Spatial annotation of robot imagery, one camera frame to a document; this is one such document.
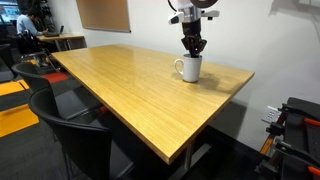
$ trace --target office chair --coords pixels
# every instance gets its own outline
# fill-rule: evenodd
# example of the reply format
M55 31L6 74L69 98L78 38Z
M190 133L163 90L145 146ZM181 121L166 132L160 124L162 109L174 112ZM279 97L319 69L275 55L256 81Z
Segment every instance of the office chair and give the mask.
M9 68L9 70L11 71L11 73L13 75L13 78L11 79L11 81L19 83L20 86L24 90L26 90L24 85L19 80L17 80L18 74L16 72L14 72L11 68L15 64L15 62L14 62L12 54L11 54L10 44L0 45L0 58L6 64L6 66Z
M10 22L15 28L17 27L17 20L10 20Z
M22 62L30 59L34 59L38 62L41 58L44 58L45 60L48 60L55 71L60 71L60 67L54 65L54 58L51 56L50 52L45 48L41 48L39 44L40 41L37 37L32 36L29 31L26 31L25 34L8 35L8 37L15 42L18 51L21 54Z
M122 179L135 168L134 158L113 141L110 129L64 121L49 88L35 91L29 98L29 107L51 127L61 143L69 178L72 176L68 158L92 179ZM98 119L109 120L108 116ZM122 143L129 141L130 136L127 136Z
M28 84L31 93L38 89L48 88L54 94L49 81L38 75L32 63L15 64L12 66L12 70L19 74ZM83 86L55 96L55 102L59 109L59 114L65 120L71 120L102 106Z

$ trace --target cork board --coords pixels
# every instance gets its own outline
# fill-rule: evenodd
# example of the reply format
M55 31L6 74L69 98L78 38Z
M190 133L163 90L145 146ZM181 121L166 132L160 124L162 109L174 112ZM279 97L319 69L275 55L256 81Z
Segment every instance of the cork board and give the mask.
M77 0L82 27L131 32L127 0Z

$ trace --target table leg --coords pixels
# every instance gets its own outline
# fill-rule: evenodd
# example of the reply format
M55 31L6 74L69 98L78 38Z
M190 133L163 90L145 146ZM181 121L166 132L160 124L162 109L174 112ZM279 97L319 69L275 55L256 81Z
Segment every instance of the table leg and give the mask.
M192 161L192 152L193 152L193 145L194 142L192 142L191 144L188 145L187 149L186 149L186 156L184 158L184 169L185 170L189 170L191 167L191 161Z
M70 50L71 50L71 46L70 46L70 41L69 41L69 39L66 40L66 45L67 45L68 50L70 51Z
M58 48L58 51L61 52L61 47L60 47L59 41L58 40L54 40L54 43L56 44L56 46Z
M191 143L187 147L183 166L180 166L177 171L168 178L168 180L181 179L211 148L211 145L204 144L192 155L193 146L194 143Z

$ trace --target wooden table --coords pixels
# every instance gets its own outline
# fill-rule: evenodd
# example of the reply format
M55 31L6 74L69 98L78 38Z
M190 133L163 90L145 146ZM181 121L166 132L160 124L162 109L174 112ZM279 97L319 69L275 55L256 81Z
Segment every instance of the wooden table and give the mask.
M53 56L167 164L254 73L203 62L197 83L181 80L171 54L129 45Z
M40 41L43 41L43 42L54 41L59 51L61 51L61 47L58 42L59 40L62 40L65 43L67 49L71 50L71 46L69 42L70 39L84 38L84 36L81 34L73 34L73 33L60 34L59 36L55 36L55 37L45 37L45 36L37 36L37 37L39 38Z

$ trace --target white mug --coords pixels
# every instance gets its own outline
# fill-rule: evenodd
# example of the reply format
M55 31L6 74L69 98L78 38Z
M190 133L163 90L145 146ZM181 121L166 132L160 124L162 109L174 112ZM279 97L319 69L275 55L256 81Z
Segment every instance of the white mug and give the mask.
M187 82L196 82L199 79L201 69L202 56L192 58L190 54L183 55L183 59L177 59L174 62L174 67L182 76L182 79ZM177 63L182 63L182 71L178 70Z

